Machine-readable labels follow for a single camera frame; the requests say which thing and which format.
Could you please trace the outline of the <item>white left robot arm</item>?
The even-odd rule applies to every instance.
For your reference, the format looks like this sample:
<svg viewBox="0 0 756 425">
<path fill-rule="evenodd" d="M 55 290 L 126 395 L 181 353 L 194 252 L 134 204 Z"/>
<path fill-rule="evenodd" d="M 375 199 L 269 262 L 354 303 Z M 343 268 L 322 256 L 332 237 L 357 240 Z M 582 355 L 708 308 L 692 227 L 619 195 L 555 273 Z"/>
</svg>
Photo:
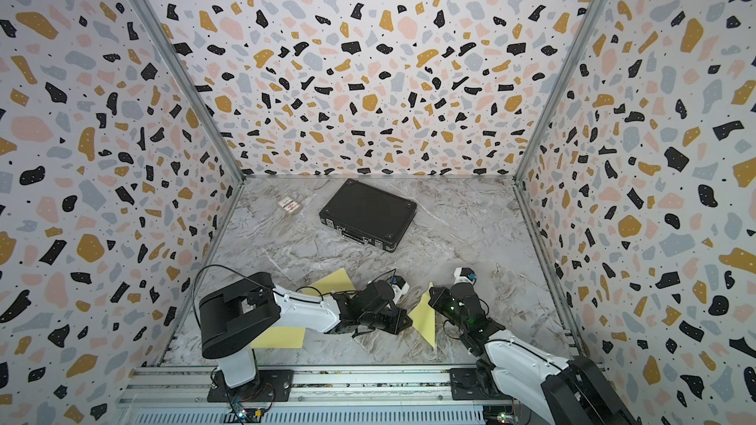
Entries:
<svg viewBox="0 0 756 425">
<path fill-rule="evenodd" d="M 397 336 L 413 326 L 408 311 L 398 306 L 408 288 L 402 277 L 385 277 L 360 290 L 290 290 L 276 285 L 269 273 L 244 275 L 204 296 L 194 308 L 202 356 L 218 362 L 227 388 L 255 385 L 252 342 L 265 332 L 281 327 L 354 338 L 376 331 Z"/>
</svg>

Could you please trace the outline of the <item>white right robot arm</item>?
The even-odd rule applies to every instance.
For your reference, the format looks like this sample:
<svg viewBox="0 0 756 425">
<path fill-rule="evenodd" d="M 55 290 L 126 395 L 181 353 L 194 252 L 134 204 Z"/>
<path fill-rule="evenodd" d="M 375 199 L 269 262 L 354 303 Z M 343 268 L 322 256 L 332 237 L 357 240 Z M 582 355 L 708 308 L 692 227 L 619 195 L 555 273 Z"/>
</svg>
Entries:
<svg viewBox="0 0 756 425">
<path fill-rule="evenodd" d="M 429 289 L 428 305 L 457 328 L 478 360 L 476 387 L 521 401 L 549 424 L 634 424 L 600 367 L 582 355 L 547 353 L 487 316 L 472 283 Z"/>
</svg>

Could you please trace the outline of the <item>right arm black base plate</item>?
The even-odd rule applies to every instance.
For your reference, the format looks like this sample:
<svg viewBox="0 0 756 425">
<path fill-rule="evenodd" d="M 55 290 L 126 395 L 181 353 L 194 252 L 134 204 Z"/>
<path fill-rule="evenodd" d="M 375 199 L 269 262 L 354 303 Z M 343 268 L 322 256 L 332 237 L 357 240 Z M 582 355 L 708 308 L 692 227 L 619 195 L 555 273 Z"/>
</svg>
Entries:
<svg viewBox="0 0 756 425">
<path fill-rule="evenodd" d="M 502 394 L 490 377 L 476 368 L 452 368 L 449 370 L 452 399 L 454 401 L 504 401 L 511 399 Z"/>
</svg>

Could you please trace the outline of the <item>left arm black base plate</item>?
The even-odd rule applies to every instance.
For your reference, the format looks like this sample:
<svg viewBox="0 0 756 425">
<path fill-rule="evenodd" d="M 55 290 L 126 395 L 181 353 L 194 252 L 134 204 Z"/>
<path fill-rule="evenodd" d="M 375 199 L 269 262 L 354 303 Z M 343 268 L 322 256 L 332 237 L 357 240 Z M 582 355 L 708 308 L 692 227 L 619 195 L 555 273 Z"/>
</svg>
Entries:
<svg viewBox="0 0 756 425">
<path fill-rule="evenodd" d="M 263 369 L 249 383 L 235 388 L 226 385 L 226 378 L 221 370 L 214 371 L 211 389 L 207 395 L 208 403 L 226 403 L 242 401 L 243 403 L 285 403 L 289 400 L 295 372 L 291 369 Z"/>
</svg>

